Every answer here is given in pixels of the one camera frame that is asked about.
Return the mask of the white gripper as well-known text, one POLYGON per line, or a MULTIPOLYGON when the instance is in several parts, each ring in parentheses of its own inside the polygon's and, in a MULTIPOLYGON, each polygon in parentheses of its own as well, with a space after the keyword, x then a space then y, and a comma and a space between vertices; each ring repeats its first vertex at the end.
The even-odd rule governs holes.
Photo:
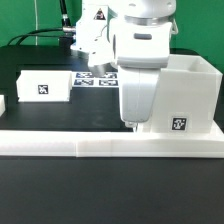
POLYGON ((127 128, 149 119, 159 75, 159 69, 118 67, 120 117, 127 128))

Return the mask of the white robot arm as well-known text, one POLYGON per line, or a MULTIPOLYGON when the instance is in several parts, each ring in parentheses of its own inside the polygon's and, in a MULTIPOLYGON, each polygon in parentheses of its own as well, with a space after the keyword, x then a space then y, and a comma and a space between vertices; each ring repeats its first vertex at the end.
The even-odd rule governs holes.
POLYGON ((170 39, 178 32, 176 0, 82 0, 73 52, 92 74, 117 70, 121 120, 136 127, 149 120, 170 39))

